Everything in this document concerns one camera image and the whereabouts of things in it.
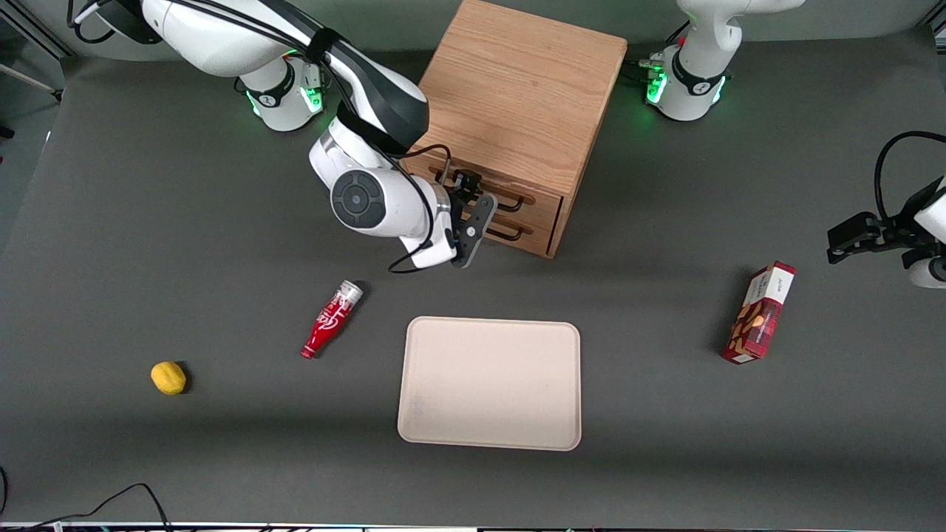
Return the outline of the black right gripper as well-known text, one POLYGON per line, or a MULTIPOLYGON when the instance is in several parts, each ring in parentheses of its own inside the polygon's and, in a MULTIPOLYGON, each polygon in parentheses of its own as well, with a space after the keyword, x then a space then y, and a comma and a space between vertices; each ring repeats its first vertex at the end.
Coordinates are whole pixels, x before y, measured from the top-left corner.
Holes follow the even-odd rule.
POLYGON ((482 175, 475 171, 454 171, 454 188, 447 191, 452 219, 462 219, 463 213, 471 212, 474 194, 482 193, 482 175))

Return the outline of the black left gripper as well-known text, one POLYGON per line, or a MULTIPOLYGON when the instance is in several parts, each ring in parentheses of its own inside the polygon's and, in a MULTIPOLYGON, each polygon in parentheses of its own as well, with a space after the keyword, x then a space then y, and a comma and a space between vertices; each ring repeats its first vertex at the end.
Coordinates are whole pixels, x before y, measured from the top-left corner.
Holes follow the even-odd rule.
MULTIPOLYGON (((923 249, 934 256, 944 256, 945 185, 944 176, 910 195, 901 211, 892 216, 890 226, 895 240, 923 249)), ((826 256, 831 265, 861 253, 878 253, 884 245, 882 229, 871 212, 851 216, 828 230, 826 256)))

